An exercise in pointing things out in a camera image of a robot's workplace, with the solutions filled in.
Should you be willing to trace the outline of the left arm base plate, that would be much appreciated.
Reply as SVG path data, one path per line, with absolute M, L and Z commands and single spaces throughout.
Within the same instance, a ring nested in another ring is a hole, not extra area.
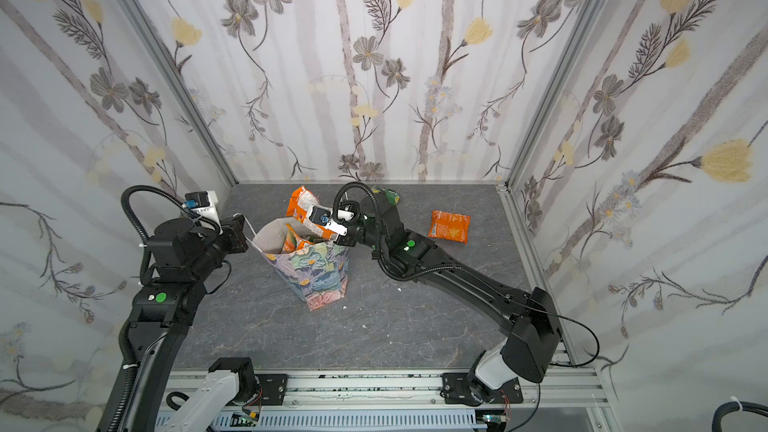
M 256 403 L 261 406 L 282 406 L 287 391 L 287 374 L 256 374 L 260 391 Z

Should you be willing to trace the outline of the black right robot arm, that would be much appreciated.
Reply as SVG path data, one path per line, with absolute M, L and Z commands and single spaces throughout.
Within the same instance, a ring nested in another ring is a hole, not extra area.
M 370 248 L 373 261 L 390 279 L 436 288 L 495 322 L 501 343 L 482 352 L 463 375 L 442 377 L 443 400 L 478 407 L 508 399 L 527 381 L 541 385 L 563 340 L 566 317 L 545 290 L 513 288 L 463 264 L 431 238 L 406 228 L 384 192 L 353 181 L 337 192 L 321 221 L 335 243 Z

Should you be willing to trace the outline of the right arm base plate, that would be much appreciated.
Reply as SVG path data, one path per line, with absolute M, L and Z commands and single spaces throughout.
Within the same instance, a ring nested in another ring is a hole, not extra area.
M 524 401 L 522 388 L 517 377 L 507 381 L 498 390 L 490 390 L 480 382 L 470 379 L 468 373 L 441 375 L 440 396 L 448 405 L 479 407 L 485 404 L 521 404 Z

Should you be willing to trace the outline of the floral white paper bag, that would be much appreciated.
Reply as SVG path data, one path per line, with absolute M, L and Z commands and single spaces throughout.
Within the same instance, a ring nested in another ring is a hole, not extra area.
M 315 244 L 294 253 L 283 254 L 287 224 L 301 236 L 312 237 Z M 310 310 L 317 310 L 345 297 L 349 265 L 347 247 L 312 235 L 292 217 L 275 219 L 259 230 L 246 222 L 244 233 L 249 244 Z

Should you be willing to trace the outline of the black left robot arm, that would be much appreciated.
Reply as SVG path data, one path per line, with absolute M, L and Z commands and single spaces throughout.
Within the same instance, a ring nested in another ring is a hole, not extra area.
M 179 216 L 148 232 L 131 204 L 139 192 L 170 201 Z M 228 255 L 248 249 L 245 217 L 202 215 L 212 203 L 202 192 L 179 200 L 149 185 L 130 186 L 121 195 L 122 210 L 141 239 L 141 288 L 118 334 L 122 363 L 97 425 L 100 431 L 153 430 L 179 349 L 209 294 L 206 280 Z

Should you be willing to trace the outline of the orange mango candy bag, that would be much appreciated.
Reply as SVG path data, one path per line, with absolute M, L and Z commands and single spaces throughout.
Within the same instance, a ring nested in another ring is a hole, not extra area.
M 324 240 L 334 240 L 335 238 L 326 239 L 323 236 L 316 235 L 312 230 L 304 225 L 303 220 L 308 209 L 313 205 L 321 205 L 318 198 L 310 192 L 304 186 L 296 189 L 290 199 L 289 205 L 286 211 L 287 217 L 292 217 L 297 220 L 303 227 L 305 227 L 312 235 L 322 237 Z
M 305 248 L 311 247 L 315 244 L 314 240 L 310 236 L 301 236 L 296 232 L 296 230 L 290 225 L 286 225 L 287 232 L 283 241 L 282 246 L 282 253 L 283 254 L 290 254 L 294 253 L 300 250 L 303 250 Z

